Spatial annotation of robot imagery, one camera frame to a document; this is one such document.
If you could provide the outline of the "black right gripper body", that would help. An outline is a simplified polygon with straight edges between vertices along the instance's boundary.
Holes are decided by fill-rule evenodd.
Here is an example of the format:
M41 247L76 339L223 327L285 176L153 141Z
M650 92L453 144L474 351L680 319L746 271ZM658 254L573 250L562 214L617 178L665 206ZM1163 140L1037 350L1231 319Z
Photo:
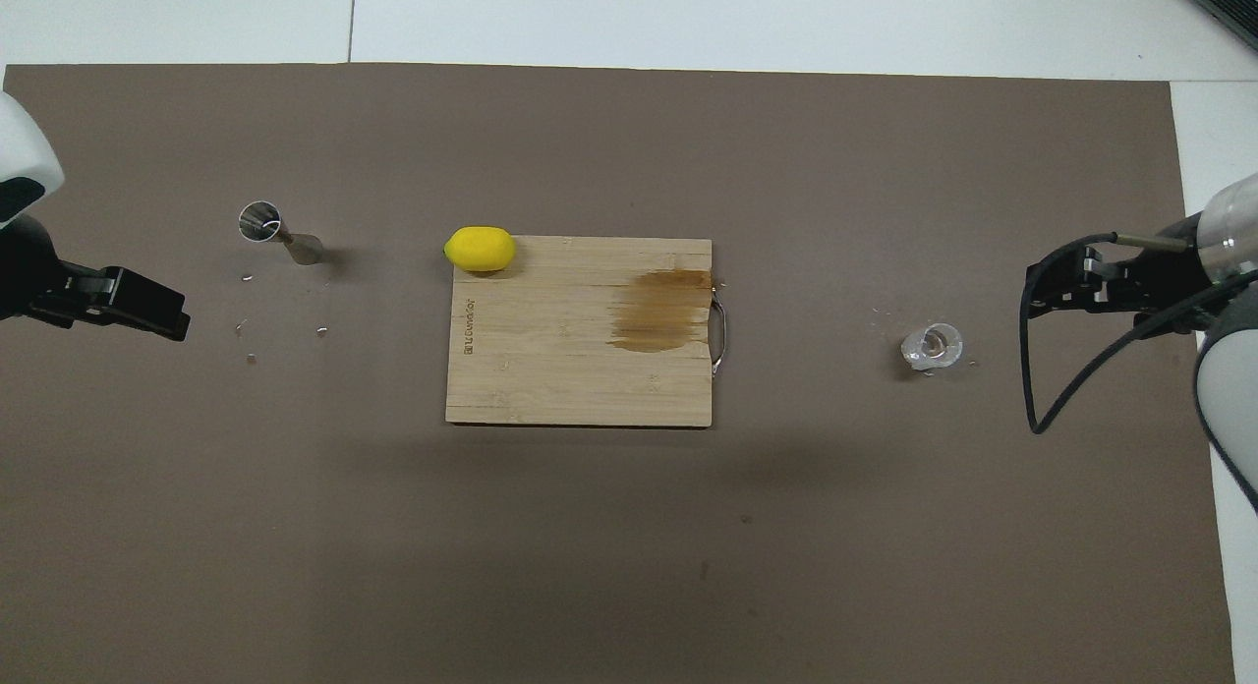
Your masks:
M1117 277L1106 282L1107 313L1154 314L1214 285L1193 245L1177 253L1144 250L1115 267Z

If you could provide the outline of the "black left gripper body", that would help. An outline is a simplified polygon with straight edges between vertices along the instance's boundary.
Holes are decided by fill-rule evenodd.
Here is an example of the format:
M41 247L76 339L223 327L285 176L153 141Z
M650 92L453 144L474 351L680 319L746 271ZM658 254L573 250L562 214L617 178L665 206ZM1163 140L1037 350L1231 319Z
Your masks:
M26 316L28 307L75 307L75 321L88 321L88 295L78 280L99 273L63 262L42 223L31 215L14 219L1 233L1 318Z

